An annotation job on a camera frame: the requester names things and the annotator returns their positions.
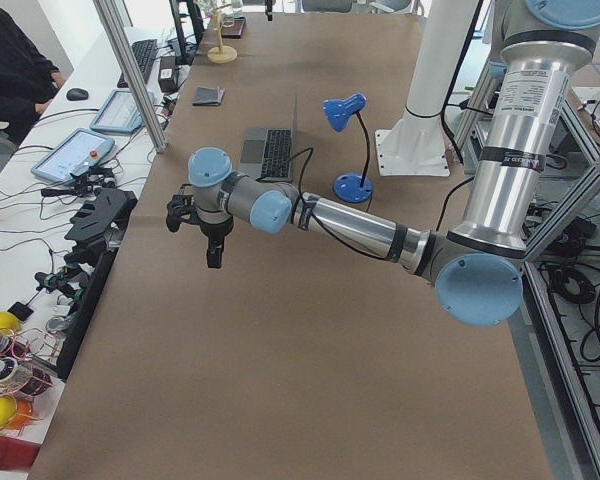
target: brown paper surface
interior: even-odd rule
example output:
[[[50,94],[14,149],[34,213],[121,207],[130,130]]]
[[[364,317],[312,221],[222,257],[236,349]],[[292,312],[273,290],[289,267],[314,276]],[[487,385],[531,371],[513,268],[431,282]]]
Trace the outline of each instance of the brown paper surface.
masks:
[[[506,325],[460,324],[422,279],[323,235],[237,220],[209,270],[197,228],[165,227],[189,155],[237,164],[244,128],[288,125],[294,94],[305,189],[333,198],[364,137],[322,100],[360,91],[369,131],[391,128],[420,37],[402,15],[258,14],[226,40],[236,61],[196,59],[31,480],[551,478]],[[223,105],[190,106],[199,85]],[[372,213],[427,229],[462,172],[371,178]]]

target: keyboard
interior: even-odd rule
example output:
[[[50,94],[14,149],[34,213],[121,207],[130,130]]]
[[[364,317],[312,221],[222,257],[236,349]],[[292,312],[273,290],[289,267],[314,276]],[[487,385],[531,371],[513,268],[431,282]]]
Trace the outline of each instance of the keyboard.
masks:
[[[262,176],[270,179],[292,177],[291,130],[269,130],[262,161]]]
[[[151,76],[151,69],[153,68],[153,61],[156,59],[158,53],[158,40],[139,40],[133,42],[131,45],[134,57],[140,67],[140,72],[144,77],[144,83],[147,83],[149,76]],[[120,80],[118,80],[118,88],[126,88],[129,84],[124,79],[124,73],[120,74]]]

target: table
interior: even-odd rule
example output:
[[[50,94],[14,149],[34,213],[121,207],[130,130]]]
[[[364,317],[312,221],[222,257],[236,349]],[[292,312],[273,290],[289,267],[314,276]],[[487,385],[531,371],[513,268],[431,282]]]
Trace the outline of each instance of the table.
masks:
[[[145,38],[158,38],[155,32],[144,29],[129,28],[126,33],[131,42]],[[161,94],[157,81],[157,65],[158,63],[149,79],[148,88],[159,99]],[[54,98],[45,115],[54,115],[73,109],[100,108],[111,90],[115,88],[119,75],[120,68],[108,39],[103,34]],[[68,101],[65,92],[73,87],[88,89],[89,99],[81,102]],[[39,183],[39,180],[30,173],[30,168],[47,153],[47,150],[28,148],[28,146],[54,147],[76,128],[88,128],[94,115],[95,112],[74,112],[43,118],[22,143],[21,147],[27,148],[16,152],[9,161],[0,175],[2,192],[15,194],[33,184],[36,185],[30,189],[30,193],[13,198],[5,198],[0,193],[0,230],[25,231],[22,234],[0,233],[0,248],[7,248],[23,240],[39,237],[55,251],[71,249],[73,242],[63,238],[71,227],[68,220],[86,199],[77,199],[69,205],[54,203],[54,199],[49,199],[45,202],[42,213],[44,218],[49,219],[41,220],[39,217],[41,200],[39,189],[45,185]],[[119,150],[127,143],[129,137],[117,136],[115,139],[115,148]],[[118,185],[123,185],[121,188],[125,190],[132,190],[139,197],[151,167],[153,155],[155,152],[148,135],[143,131],[138,132],[135,140],[118,156],[120,163],[114,169]],[[58,228],[51,228],[40,234],[29,233],[43,231],[50,227]],[[57,270],[64,264],[61,258],[62,254],[55,255],[52,263],[47,245],[42,240],[25,243],[15,249],[0,252],[0,311],[6,310],[17,300],[26,303],[33,297],[37,286],[34,279],[36,272],[48,273],[52,266]],[[23,324],[23,330],[39,329],[43,331],[47,320],[54,315],[57,298],[57,293],[43,293],[35,298],[31,303],[34,313]],[[53,389],[36,398],[35,413],[43,417],[43,420],[27,426],[23,431],[22,438],[42,443],[62,391],[63,383],[55,381]],[[21,478],[26,478],[26,475],[0,472],[0,479]]]
[[[364,139],[330,130],[322,100],[361,91],[369,130],[390,128],[420,38],[402,15],[260,14],[227,40],[236,61],[196,58],[32,480],[551,477],[506,325],[460,324],[426,282],[326,236],[237,222],[208,270],[206,238],[164,224],[189,155],[237,164],[244,128],[287,124],[294,94],[305,189],[331,196]],[[199,85],[223,105],[191,107]],[[462,176],[373,170],[371,211],[418,229]]]

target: blue desk lamp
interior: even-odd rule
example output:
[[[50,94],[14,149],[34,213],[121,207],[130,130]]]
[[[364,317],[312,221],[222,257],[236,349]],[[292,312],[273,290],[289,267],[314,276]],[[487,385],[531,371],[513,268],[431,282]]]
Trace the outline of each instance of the blue desk lamp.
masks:
[[[336,178],[333,183],[333,191],[340,200],[349,203],[362,203],[369,200],[373,194],[373,185],[367,178],[369,169],[369,160],[371,157],[371,144],[369,143],[369,132],[362,121],[360,110],[367,104],[367,99],[361,93],[355,93],[344,100],[330,99],[322,104],[329,124],[336,132],[341,132],[349,123],[351,115],[356,115],[364,131],[364,137],[367,141],[367,161],[364,165],[362,175],[354,172],[344,173]]]

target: computer mouse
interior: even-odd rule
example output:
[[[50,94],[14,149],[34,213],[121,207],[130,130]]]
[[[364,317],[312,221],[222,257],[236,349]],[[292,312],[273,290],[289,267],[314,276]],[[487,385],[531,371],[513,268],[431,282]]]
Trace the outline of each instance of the computer mouse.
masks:
[[[75,101],[75,100],[86,100],[89,98],[89,92],[87,92],[84,88],[72,88],[67,92],[67,100]]]

